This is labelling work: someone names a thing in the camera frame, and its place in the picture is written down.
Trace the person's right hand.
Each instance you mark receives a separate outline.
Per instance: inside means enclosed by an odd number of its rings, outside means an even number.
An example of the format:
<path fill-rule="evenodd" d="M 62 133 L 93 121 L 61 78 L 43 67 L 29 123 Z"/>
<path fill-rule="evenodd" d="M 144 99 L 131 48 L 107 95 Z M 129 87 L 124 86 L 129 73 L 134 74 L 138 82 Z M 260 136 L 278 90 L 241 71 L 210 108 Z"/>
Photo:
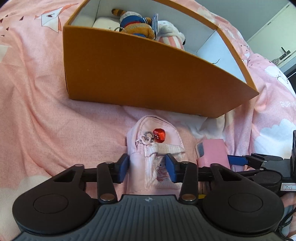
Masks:
<path fill-rule="evenodd" d="M 295 206 L 296 204 L 296 193 L 288 192 L 281 197 L 284 207 Z"/>

